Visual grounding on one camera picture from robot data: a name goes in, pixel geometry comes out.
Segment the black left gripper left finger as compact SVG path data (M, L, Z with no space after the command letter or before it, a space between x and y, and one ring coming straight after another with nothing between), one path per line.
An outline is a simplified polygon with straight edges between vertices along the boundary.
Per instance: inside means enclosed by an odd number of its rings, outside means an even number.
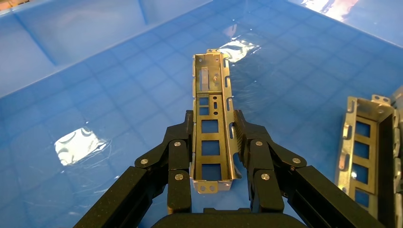
M75 224L76 228L135 228L153 199L168 189L168 215L155 228L175 228L175 214L192 211L190 161L193 111L183 123L169 126L163 141L135 160L92 208Z

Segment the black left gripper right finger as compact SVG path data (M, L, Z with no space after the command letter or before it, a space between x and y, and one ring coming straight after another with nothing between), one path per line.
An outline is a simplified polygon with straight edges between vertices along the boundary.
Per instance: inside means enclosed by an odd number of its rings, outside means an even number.
M275 143L264 126L234 112L250 209L278 228L380 228L382 224L314 166Z

